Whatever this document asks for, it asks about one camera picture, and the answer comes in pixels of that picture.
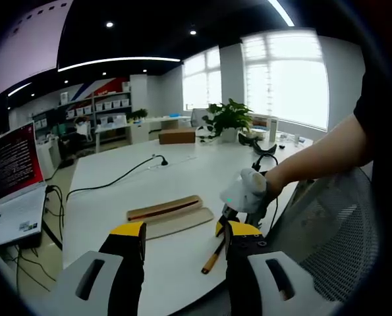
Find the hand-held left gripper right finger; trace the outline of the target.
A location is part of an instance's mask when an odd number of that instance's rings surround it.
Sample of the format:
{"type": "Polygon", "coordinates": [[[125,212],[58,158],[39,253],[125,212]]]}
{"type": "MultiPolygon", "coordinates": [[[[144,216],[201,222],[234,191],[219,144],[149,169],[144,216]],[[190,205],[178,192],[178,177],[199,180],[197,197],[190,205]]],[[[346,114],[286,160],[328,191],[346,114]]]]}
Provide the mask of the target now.
{"type": "Polygon", "coordinates": [[[288,255],[269,252],[252,225],[225,224],[225,253],[232,315],[335,315],[340,308],[316,291],[313,277],[288,255]]]}

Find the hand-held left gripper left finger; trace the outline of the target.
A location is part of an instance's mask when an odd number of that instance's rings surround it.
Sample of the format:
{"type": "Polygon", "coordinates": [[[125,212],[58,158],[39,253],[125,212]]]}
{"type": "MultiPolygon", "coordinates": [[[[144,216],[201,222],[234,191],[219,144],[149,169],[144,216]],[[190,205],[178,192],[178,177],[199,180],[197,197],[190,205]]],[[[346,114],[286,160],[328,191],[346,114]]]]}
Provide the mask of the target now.
{"type": "Polygon", "coordinates": [[[40,315],[137,315],[144,281],[146,223],[114,228],[98,251],[64,269],[40,315]]]}

